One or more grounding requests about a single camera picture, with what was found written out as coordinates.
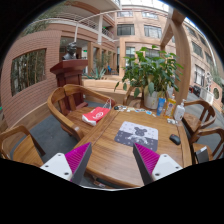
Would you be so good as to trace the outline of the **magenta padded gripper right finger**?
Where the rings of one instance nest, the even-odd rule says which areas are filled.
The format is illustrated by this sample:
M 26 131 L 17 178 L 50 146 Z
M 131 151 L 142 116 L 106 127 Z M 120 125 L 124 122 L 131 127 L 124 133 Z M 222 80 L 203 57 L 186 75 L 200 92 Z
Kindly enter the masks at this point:
M 145 185 L 182 169 L 168 154 L 157 154 L 143 145 L 134 143 L 133 154 Z

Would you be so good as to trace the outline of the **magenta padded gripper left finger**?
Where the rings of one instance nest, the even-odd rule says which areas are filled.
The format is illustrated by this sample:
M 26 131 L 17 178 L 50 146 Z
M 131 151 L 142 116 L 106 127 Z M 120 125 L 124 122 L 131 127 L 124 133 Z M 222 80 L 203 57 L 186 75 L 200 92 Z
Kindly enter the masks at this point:
M 66 154 L 57 153 L 41 169 L 79 185 L 91 153 L 92 146 L 88 142 Z

